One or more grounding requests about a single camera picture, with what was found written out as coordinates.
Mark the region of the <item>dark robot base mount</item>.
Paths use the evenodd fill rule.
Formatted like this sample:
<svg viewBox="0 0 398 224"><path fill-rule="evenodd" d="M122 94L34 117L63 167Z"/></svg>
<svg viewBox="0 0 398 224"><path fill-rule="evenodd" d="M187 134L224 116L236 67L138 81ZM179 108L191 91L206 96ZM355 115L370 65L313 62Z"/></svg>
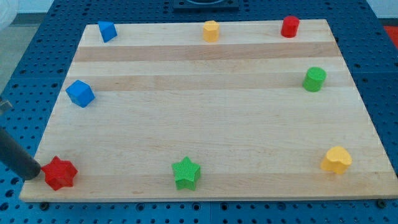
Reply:
<svg viewBox="0 0 398 224"><path fill-rule="evenodd" d="M239 9L240 0L171 0L174 11Z"/></svg>

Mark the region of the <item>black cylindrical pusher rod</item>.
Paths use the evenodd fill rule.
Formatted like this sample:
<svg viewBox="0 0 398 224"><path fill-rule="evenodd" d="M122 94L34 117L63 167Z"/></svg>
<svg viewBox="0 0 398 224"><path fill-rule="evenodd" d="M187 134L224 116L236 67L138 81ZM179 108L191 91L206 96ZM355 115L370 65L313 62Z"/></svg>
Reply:
<svg viewBox="0 0 398 224"><path fill-rule="evenodd" d="M36 178L40 164L3 128L1 128L1 162L24 180Z"/></svg>

